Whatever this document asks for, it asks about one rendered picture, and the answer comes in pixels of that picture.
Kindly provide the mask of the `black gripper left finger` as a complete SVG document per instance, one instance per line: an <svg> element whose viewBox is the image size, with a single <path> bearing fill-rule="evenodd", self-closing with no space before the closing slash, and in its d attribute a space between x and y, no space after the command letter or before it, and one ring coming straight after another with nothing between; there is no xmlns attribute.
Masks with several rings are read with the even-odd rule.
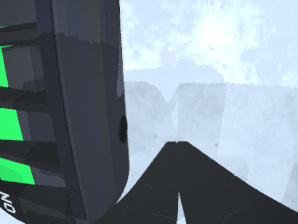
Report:
<svg viewBox="0 0 298 224"><path fill-rule="evenodd" d="M94 224L177 224L180 152L166 141L148 169L104 217Z"/></svg>

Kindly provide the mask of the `dark grey controller unit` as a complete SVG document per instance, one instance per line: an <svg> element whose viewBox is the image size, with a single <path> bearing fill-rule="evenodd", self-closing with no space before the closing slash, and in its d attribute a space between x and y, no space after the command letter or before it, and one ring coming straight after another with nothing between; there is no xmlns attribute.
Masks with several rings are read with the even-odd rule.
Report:
<svg viewBox="0 0 298 224"><path fill-rule="evenodd" d="M120 0L0 0L0 208L94 224L129 175Z"/></svg>

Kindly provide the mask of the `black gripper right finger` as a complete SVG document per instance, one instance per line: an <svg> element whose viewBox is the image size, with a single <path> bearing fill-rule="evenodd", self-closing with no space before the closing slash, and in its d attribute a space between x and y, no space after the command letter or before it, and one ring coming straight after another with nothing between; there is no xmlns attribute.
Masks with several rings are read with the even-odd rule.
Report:
<svg viewBox="0 0 298 224"><path fill-rule="evenodd" d="M298 224L298 212L178 141L180 197L186 224Z"/></svg>

